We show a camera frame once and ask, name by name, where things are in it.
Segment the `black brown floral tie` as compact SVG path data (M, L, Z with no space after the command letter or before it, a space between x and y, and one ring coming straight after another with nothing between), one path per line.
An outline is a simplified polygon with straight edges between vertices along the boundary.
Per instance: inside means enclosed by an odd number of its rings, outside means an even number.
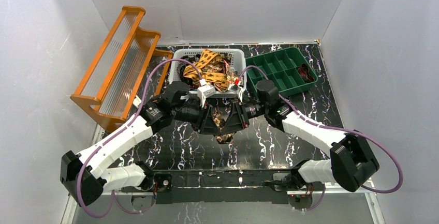
M214 110L212 113L212 117L213 117L213 121L216 124L216 126L218 127L218 129L220 131L222 131L222 129L224 128L226 121L224 120L222 114L220 111L218 110ZM217 141L218 144L229 144L231 142L233 142L233 135L235 134L235 132L232 133L228 133L228 134L224 134L224 135L215 135L215 139Z

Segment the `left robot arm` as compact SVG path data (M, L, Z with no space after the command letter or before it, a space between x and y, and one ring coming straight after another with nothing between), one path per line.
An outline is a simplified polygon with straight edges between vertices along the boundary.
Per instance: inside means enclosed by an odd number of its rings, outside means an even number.
M190 94L190 87L173 81L164 93L144 102L128 121L100 142L75 154L62 156L60 181L81 207L95 202L103 192L124 187L151 191L161 183L144 162L112 168L111 165L140 142L168 127L173 120L200 124L208 114L207 98L216 90L211 84Z

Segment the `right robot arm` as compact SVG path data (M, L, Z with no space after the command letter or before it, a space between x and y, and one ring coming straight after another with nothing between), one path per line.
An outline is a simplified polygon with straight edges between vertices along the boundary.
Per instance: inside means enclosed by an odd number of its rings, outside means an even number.
M379 170L379 163L364 137L312 122L299 111L294 111L281 99L278 88L271 80L259 81L256 92L258 102L235 107L241 110L241 123L262 115L272 127L296 135L329 157L326 160L303 160L282 179L265 181L263 185L273 189L299 189L314 182L336 183L349 192L355 192Z

